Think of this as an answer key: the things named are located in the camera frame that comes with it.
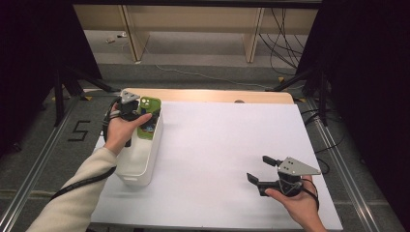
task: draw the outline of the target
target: black strap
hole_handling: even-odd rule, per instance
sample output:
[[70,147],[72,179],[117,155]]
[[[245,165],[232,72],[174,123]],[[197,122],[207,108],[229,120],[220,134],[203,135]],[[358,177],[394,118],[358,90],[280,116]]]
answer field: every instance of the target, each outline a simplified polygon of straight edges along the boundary
[[113,167],[111,167],[107,172],[103,173],[103,174],[100,175],[100,176],[96,176],[96,177],[92,177],[92,178],[89,178],[89,179],[85,179],[85,180],[76,182],[76,183],[74,183],[74,184],[71,184],[71,185],[69,185],[69,186],[67,186],[67,187],[65,187],[65,188],[61,188],[61,189],[60,189],[59,191],[57,191],[53,196],[51,196],[50,201],[52,201],[54,198],[57,198],[57,197],[59,197],[59,196],[61,196],[61,195],[63,195],[63,194],[66,194],[67,192],[69,192],[69,191],[71,191],[71,190],[78,189],[78,188],[80,188],[80,187],[83,187],[83,186],[86,186],[86,185],[89,185],[89,184],[96,183],[96,182],[98,182],[98,181],[104,180],[104,179],[108,178],[109,176],[111,176],[111,174],[114,173],[114,171],[115,171],[116,168],[117,168],[116,166],[113,166]]

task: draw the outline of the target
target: cable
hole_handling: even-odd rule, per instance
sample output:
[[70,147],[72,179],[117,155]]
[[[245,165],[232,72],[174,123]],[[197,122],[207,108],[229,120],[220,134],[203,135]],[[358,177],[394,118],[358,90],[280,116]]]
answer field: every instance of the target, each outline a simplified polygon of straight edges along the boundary
[[323,175],[328,174],[328,173],[331,171],[331,166],[330,166],[327,162],[325,162],[324,160],[322,160],[321,158],[316,157],[316,159],[317,159],[318,161],[322,162],[323,164],[325,164],[325,166],[326,166],[326,168],[327,168],[325,171],[322,171],[322,174],[323,174]]
[[[124,36],[124,34],[125,34],[125,32],[123,32],[123,35],[122,35],[122,36],[117,35],[117,39],[126,39],[127,36]],[[116,42],[116,41],[114,40],[114,41],[112,41],[112,43],[107,43],[107,42],[105,42],[105,43],[106,43],[108,46],[111,46],[111,47],[121,47],[121,54],[122,54],[127,60],[133,61],[132,58],[126,56],[125,50],[124,50],[124,47],[126,47],[127,45],[130,45],[130,43],[129,43],[128,41],[126,41],[126,42],[124,42],[124,43],[122,43],[122,44],[114,45],[113,43],[115,43],[115,42]]]
[[299,41],[298,37],[296,35],[293,35],[296,39],[296,41],[299,43],[302,49],[305,49],[305,47],[302,45],[302,43]]
[[116,166],[113,166],[113,167],[111,167],[107,172],[103,173],[103,174],[100,175],[100,176],[88,178],[88,179],[85,179],[85,180],[76,182],[76,183],[74,183],[74,184],[71,184],[71,185],[69,185],[69,186],[67,186],[67,187],[65,187],[65,188],[61,188],[59,191],[57,191],[57,192],[51,197],[50,201],[52,201],[53,199],[55,199],[55,198],[57,198],[57,197],[59,197],[59,196],[61,196],[61,195],[66,194],[67,192],[72,191],[72,190],[74,190],[74,189],[78,189],[78,188],[80,188],[80,187],[87,186],[87,185],[96,183],[96,182],[98,182],[98,181],[104,180],[104,179],[108,178],[112,173],[114,173],[114,171],[115,171],[116,168],[117,168]]
[[285,62],[287,65],[291,66],[291,67],[294,68],[294,69],[297,68],[294,64],[290,63],[290,61],[286,60],[282,55],[280,55],[277,51],[275,51],[275,44],[276,44],[276,42],[273,42],[272,39],[271,39],[271,41],[274,43],[274,46],[271,47],[271,46],[265,41],[265,39],[263,39],[263,37],[262,37],[261,34],[259,34],[259,37],[262,39],[263,43],[264,43],[265,45],[267,45],[268,48],[271,50],[271,58],[272,58],[272,54],[275,53],[275,55],[276,55],[280,60],[282,60],[283,62]]
[[298,60],[298,58],[296,58],[296,55],[295,55],[295,53],[294,53],[294,51],[293,51],[293,49],[292,49],[292,47],[291,47],[289,41],[286,39],[285,25],[284,25],[285,18],[286,18],[286,9],[282,8],[282,22],[281,22],[281,26],[279,25],[278,19],[277,19],[276,15],[275,15],[275,12],[274,12],[274,9],[273,9],[273,8],[271,8],[271,12],[272,12],[272,15],[273,15],[273,17],[274,17],[274,19],[275,19],[275,22],[277,23],[277,26],[278,26],[278,29],[279,29],[278,37],[279,37],[280,35],[283,36],[283,39],[284,39],[285,44],[286,44],[286,48],[289,48],[289,49],[286,49],[287,52],[288,52],[289,58],[290,58],[291,62],[293,63],[293,65],[294,65],[295,67],[297,67],[297,66],[295,65],[295,63],[293,62],[292,56],[290,55],[289,51],[292,51],[292,54],[293,54],[293,56],[295,57],[295,59],[297,60],[298,63],[299,63],[299,60]]
[[169,70],[169,69],[165,69],[165,68],[161,68],[159,65],[156,65],[157,68],[159,68],[162,71],[167,71],[167,72],[176,72],[176,73],[182,73],[182,74],[190,74],[190,75],[199,75],[205,78],[209,78],[209,79],[214,79],[214,80],[222,80],[222,81],[226,81],[229,83],[233,83],[233,84],[237,84],[237,85],[246,85],[246,86],[258,86],[258,87],[262,87],[265,89],[271,89],[272,87],[269,86],[264,86],[264,85],[260,85],[260,84],[253,84],[253,83],[241,83],[241,82],[236,82],[236,81],[232,81],[232,80],[228,80],[228,79],[224,79],[224,78],[217,78],[217,77],[212,77],[209,75],[205,75],[205,74],[201,74],[201,73],[195,73],[195,72],[182,72],[182,71],[178,71],[178,70]]
[[[271,38],[271,36],[270,36],[269,34],[266,34],[266,36],[269,38],[269,40],[270,40],[272,43],[274,43],[274,41],[272,40],[272,38]],[[278,46],[278,47],[280,47],[280,48],[282,48],[282,49],[284,49],[284,50],[292,50],[293,52],[302,55],[302,52],[297,51],[297,50],[293,50],[293,49],[291,49],[291,48],[289,48],[289,47],[284,47],[284,46],[279,45],[279,44],[276,44],[276,46]]]
[[330,146],[330,147],[321,149],[321,150],[319,150],[319,151],[315,151],[314,154],[318,154],[318,153],[327,151],[327,150],[329,150],[329,149],[332,149],[332,148],[338,146],[338,145],[343,141],[343,139],[344,139],[345,136],[346,136],[346,133],[343,134],[343,136],[341,137],[341,139],[340,139],[340,141],[339,141],[338,143],[336,143],[336,144],[334,144],[334,145],[332,145],[332,146]]
[[314,113],[314,114],[312,114],[310,117],[308,117],[306,120],[305,120],[305,126],[307,126],[309,123],[311,123],[311,122],[313,122],[314,120],[314,118],[316,117],[316,116],[318,116],[319,115],[319,113]]
[[103,135],[104,141],[106,141],[107,135],[108,135],[108,124],[109,124],[109,121],[111,120],[111,110],[112,110],[112,107],[114,107],[114,104],[115,104],[115,103],[118,103],[120,100],[121,100],[121,97],[116,97],[116,98],[111,102],[111,104],[109,105],[109,107],[108,107],[108,109],[107,109],[107,111],[106,111],[106,113],[105,113],[105,117],[104,117],[104,119],[102,120],[102,135]]
[[303,180],[303,181],[310,182],[310,183],[314,186],[314,189],[315,189],[315,191],[316,191],[316,194],[314,194],[313,192],[307,190],[307,189],[304,188],[304,187],[302,187],[302,191],[304,191],[305,193],[307,193],[307,194],[309,194],[311,197],[313,197],[314,201],[316,201],[317,211],[319,211],[319,192],[317,191],[316,185],[315,185],[311,180],[303,179],[303,178],[302,178],[302,180]]
[[[317,112],[317,111],[319,111],[319,109],[310,109],[310,110],[307,110],[307,111],[302,112],[301,114],[303,115],[303,114],[306,114],[306,113]],[[335,111],[335,110],[334,110],[334,109],[331,109],[331,108],[327,108],[327,109],[326,109],[326,112],[331,112],[331,111]]]
[[[293,189],[297,189],[300,186],[297,183],[291,183],[291,182],[285,181],[283,179],[280,179],[278,182],[279,182],[279,189],[283,193],[283,195],[287,195]],[[285,182],[287,185],[291,186],[292,188],[290,188],[288,191],[284,191],[282,182]]]

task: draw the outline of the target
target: gray carpet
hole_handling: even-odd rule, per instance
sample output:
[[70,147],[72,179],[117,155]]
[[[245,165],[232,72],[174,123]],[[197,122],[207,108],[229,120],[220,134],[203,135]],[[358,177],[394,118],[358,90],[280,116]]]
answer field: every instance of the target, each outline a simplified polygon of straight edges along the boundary
[[[163,71],[158,67],[136,66],[136,65],[100,65],[104,83],[117,88],[174,88],[174,89],[225,89],[225,90],[256,90],[264,91],[266,87],[279,85],[278,77],[282,76],[273,72],[270,68],[227,68],[227,67],[200,67],[200,66],[161,66],[163,69],[178,70]],[[80,81],[84,88],[95,88],[95,86],[85,81]],[[295,97],[301,97],[302,85],[297,83],[288,91]],[[69,122],[64,129],[56,147],[44,168],[40,180],[36,183],[32,194],[18,220],[13,231],[25,231],[33,219],[38,215],[49,199],[49,195],[58,190],[76,171],[80,164],[92,153],[102,128],[102,118],[114,98],[104,92],[97,92],[90,101],[79,101],[71,114]],[[55,107],[52,101],[52,93],[45,100],[46,109],[37,112],[33,117],[34,123],[26,132],[21,141],[22,151],[12,152],[2,157],[0,160],[0,213],[3,214],[6,207],[13,199],[13,192],[6,190],[16,190],[24,181],[31,166],[35,162],[37,155],[41,152],[43,145],[51,134],[55,119]],[[311,106],[306,102],[296,101],[301,112],[311,110]],[[329,130],[332,132],[335,141],[340,141],[337,145],[344,160],[348,163],[349,169],[354,175],[358,187],[366,198],[366,203],[374,213],[376,221],[381,231],[404,231],[395,217],[394,212],[383,197],[379,188],[374,184],[369,175],[366,165],[361,163],[360,154],[357,152],[354,142],[346,131],[342,119],[337,115],[332,103],[328,107],[333,111],[327,114]],[[303,114],[306,120],[311,114]],[[80,138],[81,134],[73,133],[78,121],[89,121],[80,124],[80,129],[88,131],[83,141],[71,142],[69,139]],[[321,135],[316,127],[316,121],[307,124],[307,133],[314,151],[326,148]],[[317,156],[324,160],[319,162],[325,174],[325,180],[329,187],[329,192],[335,202],[337,213],[342,221],[344,231],[366,231],[363,227],[357,211],[352,204],[345,186],[340,180],[336,166],[328,151],[323,151]],[[97,231],[106,231],[104,225],[92,225],[91,228]],[[122,226],[110,226],[110,231],[132,231],[132,228]]]

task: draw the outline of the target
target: green object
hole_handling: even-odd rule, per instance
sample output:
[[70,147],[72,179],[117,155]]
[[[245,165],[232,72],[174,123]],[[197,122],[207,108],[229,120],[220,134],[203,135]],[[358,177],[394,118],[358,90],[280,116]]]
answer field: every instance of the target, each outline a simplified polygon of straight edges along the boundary
[[136,134],[139,138],[150,139],[154,137],[155,128],[161,112],[161,100],[151,97],[142,97],[139,101],[138,113],[152,113],[152,118],[137,128]]

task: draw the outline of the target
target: white plastic bin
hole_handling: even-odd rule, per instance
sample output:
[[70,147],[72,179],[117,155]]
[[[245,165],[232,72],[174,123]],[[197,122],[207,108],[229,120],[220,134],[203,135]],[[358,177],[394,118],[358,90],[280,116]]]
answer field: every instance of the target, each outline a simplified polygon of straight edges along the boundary
[[163,121],[160,114],[152,140],[139,138],[135,130],[131,147],[124,148],[119,154],[115,174],[126,185],[147,186],[150,184],[160,147],[162,129]]

